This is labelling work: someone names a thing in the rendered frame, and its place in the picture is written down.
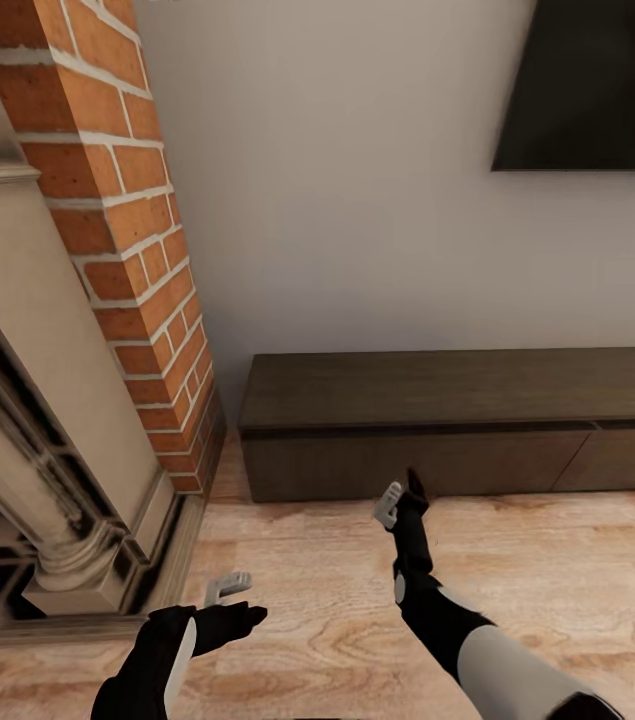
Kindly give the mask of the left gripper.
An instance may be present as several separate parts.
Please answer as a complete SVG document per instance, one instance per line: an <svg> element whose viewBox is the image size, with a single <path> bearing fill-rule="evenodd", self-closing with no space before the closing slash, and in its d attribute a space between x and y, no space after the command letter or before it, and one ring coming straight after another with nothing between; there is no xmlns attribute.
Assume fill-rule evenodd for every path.
<svg viewBox="0 0 635 720"><path fill-rule="evenodd" d="M210 614L214 627L211 643L205 653L224 647L228 641L248 637L252 627L262 623L268 616L268 609L258 606L248 607L247 601L226 607L223 605L207 607L205 610Z"/></svg>

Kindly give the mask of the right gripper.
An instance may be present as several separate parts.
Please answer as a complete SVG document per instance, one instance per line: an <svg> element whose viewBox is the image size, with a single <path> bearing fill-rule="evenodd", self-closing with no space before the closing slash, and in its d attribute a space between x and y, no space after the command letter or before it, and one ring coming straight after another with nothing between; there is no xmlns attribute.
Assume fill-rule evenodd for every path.
<svg viewBox="0 0 635 720"><path fill-rule="evenodd" d="M422 515L429 507L428 499L424 497L425 489L412 467L408 467L408 487L396 506L396 523L393 529L386 529L386 533L392 533L397 544L407 536L417 536L426 540Z"/></svg>

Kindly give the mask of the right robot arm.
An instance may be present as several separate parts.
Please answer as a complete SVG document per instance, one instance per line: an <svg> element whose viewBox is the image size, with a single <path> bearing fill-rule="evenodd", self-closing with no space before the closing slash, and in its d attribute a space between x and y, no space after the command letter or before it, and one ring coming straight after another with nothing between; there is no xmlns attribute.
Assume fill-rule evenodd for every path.
<svg viewBox="0 0 635 720"><path fill-rule="evenodd" d="M466 595L432 577L422 525L429 507L412 467L401 493L394 481L372 517L392 533L394 599L440 667L452 675L482 720L630 720L610 699L510 637Z"/></svg>

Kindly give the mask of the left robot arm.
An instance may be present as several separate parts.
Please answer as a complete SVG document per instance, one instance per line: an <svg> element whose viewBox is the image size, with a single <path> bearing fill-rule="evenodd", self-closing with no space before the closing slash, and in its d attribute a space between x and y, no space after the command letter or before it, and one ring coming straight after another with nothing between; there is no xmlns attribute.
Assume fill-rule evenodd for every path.
<svg viewBox="0 0 635 720"><path fill-rule="evenodd" d="M210 579L205 610L174 605L149 613L118 675L100 687L90 720L170 720L190 659L248 637L268 616L247 601L226 605L226 595L253 586L249 572L228 573Z"/></svg>

